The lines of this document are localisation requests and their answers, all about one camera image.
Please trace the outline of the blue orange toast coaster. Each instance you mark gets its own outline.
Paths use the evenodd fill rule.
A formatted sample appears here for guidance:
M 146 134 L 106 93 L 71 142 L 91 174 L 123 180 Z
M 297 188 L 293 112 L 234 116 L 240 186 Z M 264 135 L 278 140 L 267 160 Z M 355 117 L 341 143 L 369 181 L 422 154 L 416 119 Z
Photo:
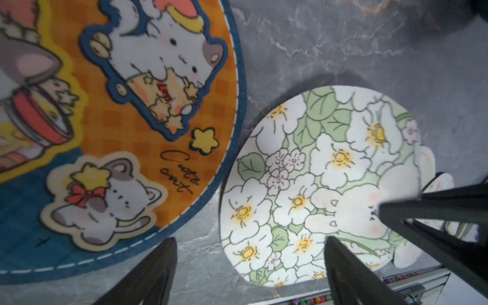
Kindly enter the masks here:
M 2 1 L 1 284 L 168 238 L 230 171 L 246 106 L 228 1 Z

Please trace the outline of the white flower green coaster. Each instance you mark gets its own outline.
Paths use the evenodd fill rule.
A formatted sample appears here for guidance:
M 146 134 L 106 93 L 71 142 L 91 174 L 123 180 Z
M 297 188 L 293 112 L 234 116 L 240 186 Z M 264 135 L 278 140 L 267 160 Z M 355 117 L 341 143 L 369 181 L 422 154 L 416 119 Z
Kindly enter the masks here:
M 451 189 L 413 115 L 358 86 L 305 91 L 270 111 L 242 147 L 221 197 L 222 247 L 249 283 L 325 278 L 328 237 L 373 271 L 422 251 L 379 219 L 381 203 Z

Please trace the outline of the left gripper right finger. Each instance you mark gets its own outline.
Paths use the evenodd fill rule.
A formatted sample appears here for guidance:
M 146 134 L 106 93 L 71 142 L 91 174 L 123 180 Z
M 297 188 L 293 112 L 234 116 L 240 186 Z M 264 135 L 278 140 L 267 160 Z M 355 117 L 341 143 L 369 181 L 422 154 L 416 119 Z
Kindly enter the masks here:
M 405 304 L 333 236 L 325 242 L 324 259 L 334 304 Z

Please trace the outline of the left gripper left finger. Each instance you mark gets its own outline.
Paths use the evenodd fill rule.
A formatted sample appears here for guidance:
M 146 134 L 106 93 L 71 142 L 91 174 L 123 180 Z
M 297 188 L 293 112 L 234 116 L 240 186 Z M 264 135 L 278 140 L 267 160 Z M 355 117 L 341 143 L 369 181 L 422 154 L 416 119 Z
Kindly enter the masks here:
M 95 304 L 168 304 L 177 266 L 177 242 L 168 238 Z

